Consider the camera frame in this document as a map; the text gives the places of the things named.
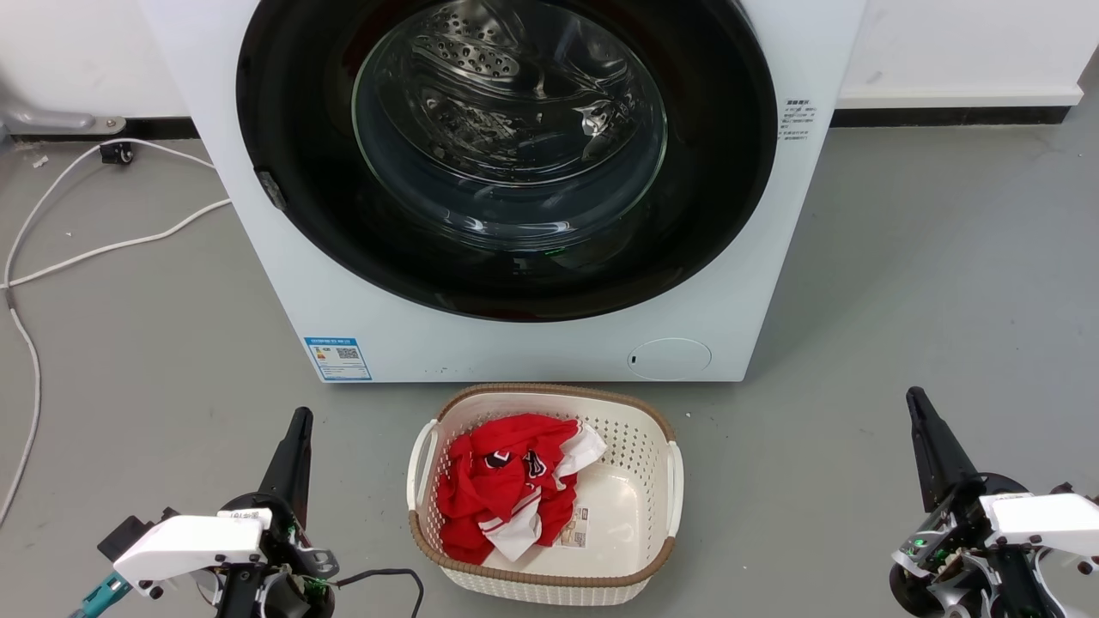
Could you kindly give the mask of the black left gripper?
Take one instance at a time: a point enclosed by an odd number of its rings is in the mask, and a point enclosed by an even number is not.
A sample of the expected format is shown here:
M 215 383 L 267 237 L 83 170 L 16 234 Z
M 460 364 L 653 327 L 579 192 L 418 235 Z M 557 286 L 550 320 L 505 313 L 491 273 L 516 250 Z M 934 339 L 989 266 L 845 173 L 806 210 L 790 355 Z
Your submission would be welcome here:
M 313 465 L 313 411 L 295 409 L 257 494 L 229 501 L 220 515 L 270 512 L 260 520 L 258 548 L 217 566 L 217 617 L 332 617 L 326 580 L 338 573 L 334 553 L 306 536 Z

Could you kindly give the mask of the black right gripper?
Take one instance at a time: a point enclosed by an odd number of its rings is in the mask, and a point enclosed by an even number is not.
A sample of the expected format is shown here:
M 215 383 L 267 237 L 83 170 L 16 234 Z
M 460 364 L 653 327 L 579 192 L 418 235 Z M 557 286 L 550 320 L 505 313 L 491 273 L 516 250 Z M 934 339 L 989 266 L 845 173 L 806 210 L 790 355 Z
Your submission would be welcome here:
M 983 498 L 1025 490 L 1004 475 L 978 473 L 950 423 L 923 388 L 907 390 L 912 446 L 926 520 L 892 555 L 890 591 L 914 617 L 1056 617 L 1041 580 L 1050 552 L 1036 539 L 988 539 L 992 518 Z

